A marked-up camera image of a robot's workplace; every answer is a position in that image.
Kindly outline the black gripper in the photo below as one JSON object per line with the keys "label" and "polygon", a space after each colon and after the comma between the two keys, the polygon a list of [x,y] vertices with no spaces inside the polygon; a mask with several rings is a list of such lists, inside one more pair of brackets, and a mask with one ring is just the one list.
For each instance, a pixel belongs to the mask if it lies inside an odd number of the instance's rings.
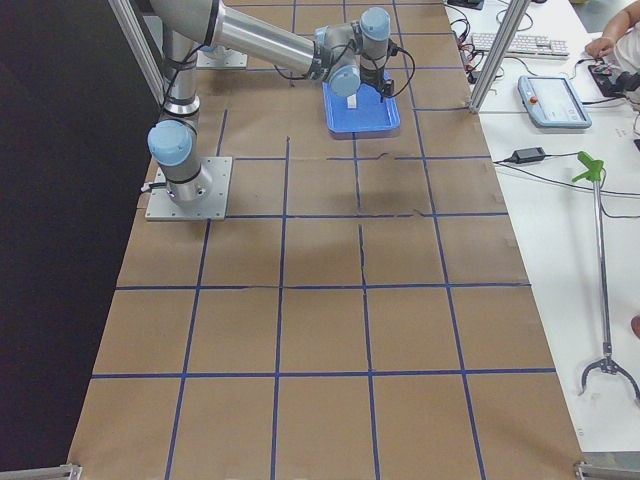
{"label": "black gripper", "polygon": [[394,81],[384,76],[386,62],[386,55],[379,58],[360,56],[360,81],[381,95],[380,102],[386,101],[394,94]]}

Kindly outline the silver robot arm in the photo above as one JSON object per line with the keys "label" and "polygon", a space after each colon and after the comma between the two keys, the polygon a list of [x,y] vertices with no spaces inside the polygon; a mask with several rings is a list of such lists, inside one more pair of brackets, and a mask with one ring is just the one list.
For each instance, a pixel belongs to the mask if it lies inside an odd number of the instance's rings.
{"label": "silver robot arm", "polygon": [[357,21],[329,25],[309,40],[226,6],[221,1],[153,1],[163,24],[164,97],[161,118],[182,121],[198,113],[197,53],[224,47],[291,71],[294,80],[322,81],[349,97],[366,84],[393,96],[384,68],[394,54],[390,17],[373,7]]}

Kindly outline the person's hand at desk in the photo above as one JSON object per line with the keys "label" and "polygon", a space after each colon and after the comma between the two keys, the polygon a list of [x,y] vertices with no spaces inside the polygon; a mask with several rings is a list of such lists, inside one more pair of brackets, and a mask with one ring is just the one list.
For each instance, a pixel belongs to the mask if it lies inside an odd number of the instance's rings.
{"label": "person's hand at desk", "polygon": [[615,47],[616,40],[607,36],[601,36],[592,40],[584,47],[587,55],[594,59],[600,59],[609,55]]}

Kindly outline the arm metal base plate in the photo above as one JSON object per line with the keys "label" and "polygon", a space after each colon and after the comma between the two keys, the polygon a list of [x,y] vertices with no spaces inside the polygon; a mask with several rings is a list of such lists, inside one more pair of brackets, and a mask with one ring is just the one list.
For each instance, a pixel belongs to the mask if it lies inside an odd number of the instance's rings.
{"label": "arm metal base plate", "polygon": [[232,176],[231,157],[199,157],[199,175],[186,184],[168,182],[157,168],[145,218],[148,221],[223,220]]}
{"label": "arm metal base plate", "polygon": [[243,70],[247,67],[246,54],[222,46],[203,47],[198,52],[197,69]]}

